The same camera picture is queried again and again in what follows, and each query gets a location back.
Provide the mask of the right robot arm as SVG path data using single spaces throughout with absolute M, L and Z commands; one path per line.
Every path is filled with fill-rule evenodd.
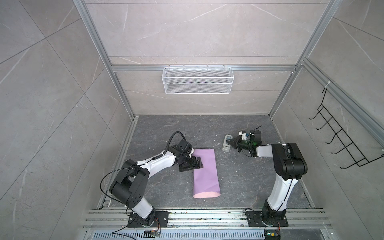
M 276 180 L 261 211 L 245 210 L 250 227 L 287 227 L 287 203 L 295 184 L 308 172 L 308 166 L 297 144 L 263 145 L 261 131 L 239 132 L 236 138 L 225 137 L 224 145 L 250 157 L 272 158 Z

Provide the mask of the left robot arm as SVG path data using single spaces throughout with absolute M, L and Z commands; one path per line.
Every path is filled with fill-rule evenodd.
M 156 211 L 144 197 L 149 178 L 174 165 L 179 166 L 180 172 L 202 169 L 201 158 L 193 153 L 192 145 L 181 140 L 152 158 L 138 162 L 127 160 L 111 184 L 110 193 L 142 220 L 152 222 Z

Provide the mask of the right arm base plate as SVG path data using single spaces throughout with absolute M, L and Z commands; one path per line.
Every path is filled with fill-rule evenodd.
M 288 227 L 286 210 L 283 211 L 245 211 L 249 227 Z

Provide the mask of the pink wrapping paper sheet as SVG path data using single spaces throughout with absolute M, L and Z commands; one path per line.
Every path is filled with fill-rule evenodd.
M 221 195 L 214 149 L 196 149 L 194 157 L 200 157 L 203 168 L 194 170 L 195 199 L 216 198 Z

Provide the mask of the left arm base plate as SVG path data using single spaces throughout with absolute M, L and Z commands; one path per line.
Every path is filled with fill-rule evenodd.
M 137 213 L 132 212 L 129 216 L 128 227 L 129 228 L 166 228 L 169 221 L 169 212 L 160 211 L 152 212 L 147 218 L 140 217 Z

